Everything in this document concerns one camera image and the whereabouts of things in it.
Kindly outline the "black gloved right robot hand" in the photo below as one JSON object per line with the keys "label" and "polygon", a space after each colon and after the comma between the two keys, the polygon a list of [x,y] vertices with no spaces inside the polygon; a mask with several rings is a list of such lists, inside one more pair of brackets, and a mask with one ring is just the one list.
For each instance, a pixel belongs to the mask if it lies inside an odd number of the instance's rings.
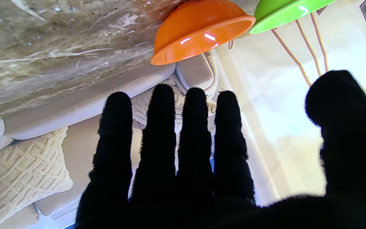
{"label": "black gloved right robot hand", "polygon": [[321,128],[323,196],[296,195],[259,207],[235,94],[219,94],[212,135],[202,89],[188,90],[175,168],[174,92],[153,90],[132,196],[131,99],[105,103],[90,183],[76,229],[366,229],[366,94],[349,71],[329,71],[310,87],[309,119]]}

